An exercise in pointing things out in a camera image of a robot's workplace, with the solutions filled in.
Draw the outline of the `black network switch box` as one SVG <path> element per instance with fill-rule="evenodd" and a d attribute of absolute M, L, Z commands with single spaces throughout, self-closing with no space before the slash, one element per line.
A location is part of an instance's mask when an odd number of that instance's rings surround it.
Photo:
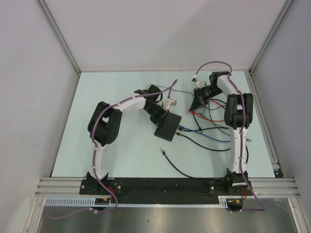
<path fill-rule="evenodd" d="M 157 128 L 154 136 L 160 139 L 172 142 L 182 117 L 174 113 L 168 113 L 164 129 Z"/>

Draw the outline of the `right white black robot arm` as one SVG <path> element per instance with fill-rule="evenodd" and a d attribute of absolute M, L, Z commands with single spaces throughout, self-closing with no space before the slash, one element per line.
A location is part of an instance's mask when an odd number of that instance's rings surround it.
<path fill-rule="evenodd" d="M 191 82 L 196 88 L 189 111 L 205 106 L 209 99 L 218 94 L 225 94 L 224 121 L 230 134 L 230 160 L 224 189 L 228 194 L 235 195 L 242 188 L 251 191 L 246 168 L 246 135 L 253 121 L 253 95 L 239 90 L 230 75 L 229 71 L 213 72 L 209 76 L 210 85 L 203 85 L 194 75 Z"/>

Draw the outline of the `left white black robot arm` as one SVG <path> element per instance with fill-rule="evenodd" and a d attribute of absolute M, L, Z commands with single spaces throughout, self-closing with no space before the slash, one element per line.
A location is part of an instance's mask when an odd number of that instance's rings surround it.
<path fill-rule="evenodd" d="M 122 118 L 135 111 L 144 110 L 149 114 L 150 121 L 158 129 L 164 130 L 170 111 L 164 105 L 158 104 L 162 99 L 163 91 L 151 85 L 147 90 L 136 90 L 131 97 L 116 104 L 108 104 L 104 101 L 98 103 L 87 127 L 94 144 L 94 152 L 92 168 L 87 173 L 86 179 L 91 182 L 90 188 L 95 193 L 102 194 L 107 190 L 105 179 L 108 170 L 102 165 L 102 161 L 106 159 L 104 151 L 107 145 L 116 140 Z"/>

